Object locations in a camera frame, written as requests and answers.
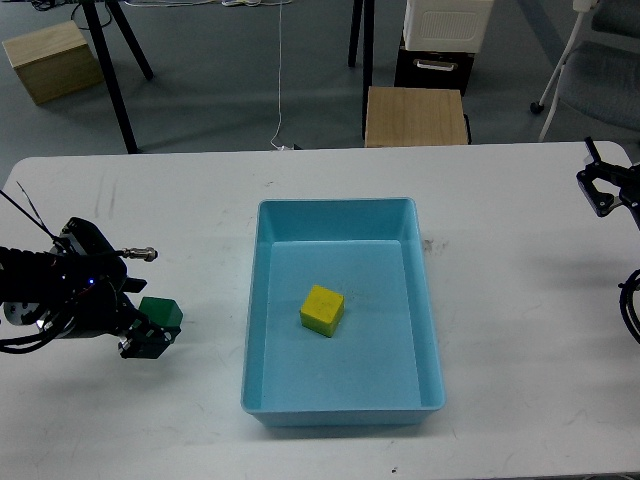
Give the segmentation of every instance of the blue plastic bin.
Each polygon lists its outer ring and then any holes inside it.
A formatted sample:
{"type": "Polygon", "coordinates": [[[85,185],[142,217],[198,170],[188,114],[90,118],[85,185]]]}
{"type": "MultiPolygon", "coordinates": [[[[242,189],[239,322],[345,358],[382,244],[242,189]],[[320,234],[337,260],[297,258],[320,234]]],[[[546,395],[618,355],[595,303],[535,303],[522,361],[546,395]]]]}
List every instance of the blue plastic bin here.
{"type": "Polygon", "coordinates": [[[242,407],[267,426],[414,424],[445,392],[411,199],[259,207],[242,407]],[[301,325],[312,285],[345,296],[332,338],[301,325]]]}

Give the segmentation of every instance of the white storage box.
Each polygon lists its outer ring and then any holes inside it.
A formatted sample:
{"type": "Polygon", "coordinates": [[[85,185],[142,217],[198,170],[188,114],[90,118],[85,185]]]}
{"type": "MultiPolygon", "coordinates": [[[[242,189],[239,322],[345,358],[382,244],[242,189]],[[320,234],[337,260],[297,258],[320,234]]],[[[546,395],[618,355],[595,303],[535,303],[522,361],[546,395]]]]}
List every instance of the white storage box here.
{"type": "Polygon", "coordinates": [[[407,0],[405,48],[478,53],[493,0],[407,0]]]}

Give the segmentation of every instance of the black drawer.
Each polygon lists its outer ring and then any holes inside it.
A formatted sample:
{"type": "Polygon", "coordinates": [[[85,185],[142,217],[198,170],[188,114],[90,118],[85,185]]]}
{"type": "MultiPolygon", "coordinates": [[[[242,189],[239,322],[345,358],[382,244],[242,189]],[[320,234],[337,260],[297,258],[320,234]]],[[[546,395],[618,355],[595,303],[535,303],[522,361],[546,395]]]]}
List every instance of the black drawer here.
{"type": "Polygon", "coordinates": [[[395,87],[443,88],[464,95],[471,76],[474,54],[398,50],[395,87]]]}

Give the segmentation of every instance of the chair leg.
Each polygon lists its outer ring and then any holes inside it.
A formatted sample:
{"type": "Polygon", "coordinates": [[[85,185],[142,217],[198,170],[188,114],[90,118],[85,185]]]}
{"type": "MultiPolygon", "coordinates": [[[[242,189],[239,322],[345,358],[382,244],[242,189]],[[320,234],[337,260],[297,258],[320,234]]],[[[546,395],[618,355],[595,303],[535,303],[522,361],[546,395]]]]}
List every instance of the chair leg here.
{"type": "Polygon", "coordinates": [[[124,36],[124,39],[127,41],[133,56],[136,58],[138,65],[140,65],[140,69],[144,74],[147,80],[151,80],[153,78],[153,71],[151,70],[151,66],[149,62],[147,62],[142,49],[140,48],[140,44],[136,39],[136,36],[133,34],[133,30],[131,30],[131,26],[127,21],[127,17],[124,16],[124,12],[122,11],[122,7],[120,7],[119,2],[110,2],[105,3],[105,5],[109,6],[109,10],[111,11],[111,15],[113,15],[114,20],[120,27],[120,31],[124,36]]]}
{"type": "Polygon", "coordinates": [[[367,128],[367,106],[369,103],[369,87],[373,81],[373,32],[374,32],[375,0],[364,0],[364,41],[362,61],[362,138],[367,128]]]}
{"type": "Polygon", "coordinates": [[[360,39],[360,21],[362,19],[362,4],[364,0],[353,0],[353,13],[351,14],[351,37],[349,39],[349,60],[347,64],[353,68],[356,66],[358,55],[358,41],[360,39]]]}
{"type": "Polygon", "coordinates": [[[540,100],[537,102],[537,105],[535,103],[531,105],[532,112],[540,113],[544,108],[544,102],[547,99],[547,95],[551,91],[551,87],[553,86],[556,78],[558,78],[558,76],[560,75],[560,70],[562,68],[562,65],[564,65],[564,62],[567,59],[567,56],[569,55],[569,52],[571,52],[571,49],[573,48],[573,44],[576,41],[576,36],[578,35],[578,32],[580,31],[580,27],[582,25],[584,15],[585,15],[585,12],[578,13],[578,18],[576,19],[576,23],[573,25],[573,30],[571,31],[571,35],[569,36],[567,45],[564,47],[564,51],[560,56],[560,60],[556,64],[556,68],[553,70],[553,73],[551,74],[551,78],[549,79],[549,83],[547,83],[547,87],[544,89],[544,93],[542,94],[542,97],[540,97],[540,100]]]}
{"type": "MultiPolygon", "coordinates": [[[[562,68],[560,69],[560,75],[558,77],[558,82],[560,81],[560,76],[562,76],[562,68]]],[[[547,135],[547,130],[549,130],[549,125],[551,125],[551,120],[553,120],[553,116],[556,113],[556,108],[558,107],[558,85],[556,85],[556,91],[553,94],[553,101],[551,102],[551,108],[549,109],[549,114],[547,115],[547,119],[544,122],[542,127],[542,131],[540,132],[540,136],[538,137],[538,142],[544,142],[544,137],[547,135]]]]}
{"type": "Polygon", "coordinates": [[[118,79],[116,78],[115,70],[113,69],[113,63],[111,62],[111,56],[109,55],[109,49],[107,48],[107,42],[104,38],[104,32],[100,26],[100,19],[98,18],[98,12],[96,5],[93,2],[82,2],[82,9],[87,18],[87,24],[89,25],[89,31],[91,32],[91,38],[96,48],[96,54],[98,55],[98,61],[102,68],[102,74],[104,75],[109,95],[111,96],[111,103],[120,125],[120,131],[124,139],[124,144],[127,147],[128,153],[138,153],[138,146],[136,145],[136,139],[133,136],[133,130],[131,129],[131,123],[129,122],[129,116],[127,115],[127,109],[124,106],[124,100],[122,99],[122,92],[120,92],[120,86],[118,85],[118,79]]]}

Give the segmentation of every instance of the drawer handle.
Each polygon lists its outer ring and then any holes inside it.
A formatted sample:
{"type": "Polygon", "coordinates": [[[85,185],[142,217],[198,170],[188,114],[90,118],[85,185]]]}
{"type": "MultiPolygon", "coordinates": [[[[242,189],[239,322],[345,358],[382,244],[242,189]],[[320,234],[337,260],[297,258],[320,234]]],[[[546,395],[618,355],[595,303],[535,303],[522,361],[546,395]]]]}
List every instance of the drawer handle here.
{"type": "Polygon", "coordinates": [[[458,65],[448,62],[436,62],[433,60],[414,60],[413,64],[425,70],[437,70],[439,72],[453,72],[458,65]]]}

